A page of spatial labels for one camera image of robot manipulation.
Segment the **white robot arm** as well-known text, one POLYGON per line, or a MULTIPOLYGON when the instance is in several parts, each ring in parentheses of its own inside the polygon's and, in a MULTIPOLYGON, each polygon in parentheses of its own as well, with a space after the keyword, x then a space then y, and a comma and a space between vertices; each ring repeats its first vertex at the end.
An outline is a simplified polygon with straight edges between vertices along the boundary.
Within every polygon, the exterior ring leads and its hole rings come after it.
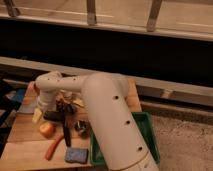
POLYGON ((53 71, 36 78, 38 104, 48 108, 56 92, 80 92, 88 120, 110 171, 159 171, 125 98, 127 77, 116 73, 63 77, 53 71))

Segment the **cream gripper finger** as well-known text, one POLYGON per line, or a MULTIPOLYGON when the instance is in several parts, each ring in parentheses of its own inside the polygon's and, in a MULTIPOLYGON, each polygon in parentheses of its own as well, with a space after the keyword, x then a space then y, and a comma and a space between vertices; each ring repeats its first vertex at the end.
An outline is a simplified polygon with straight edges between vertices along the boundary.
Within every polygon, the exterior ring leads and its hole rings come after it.
POLYGON ((36 108, 36 109, 34 110, 32 122, 33 122, 33 123, 38 123, 38 122, 40 121, 42 115, 43 115, 42 110, 39 109, 39 108, 36 108))

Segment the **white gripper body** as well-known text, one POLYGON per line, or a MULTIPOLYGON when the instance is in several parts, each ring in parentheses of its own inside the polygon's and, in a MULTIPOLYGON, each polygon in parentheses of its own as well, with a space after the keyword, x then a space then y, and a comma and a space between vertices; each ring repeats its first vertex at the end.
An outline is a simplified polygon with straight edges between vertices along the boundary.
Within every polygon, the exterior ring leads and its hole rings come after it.
POLYGON ((37 98, 37 107, 42 111, 52 110, 55 104, 55 95, 41 91, 37 98))

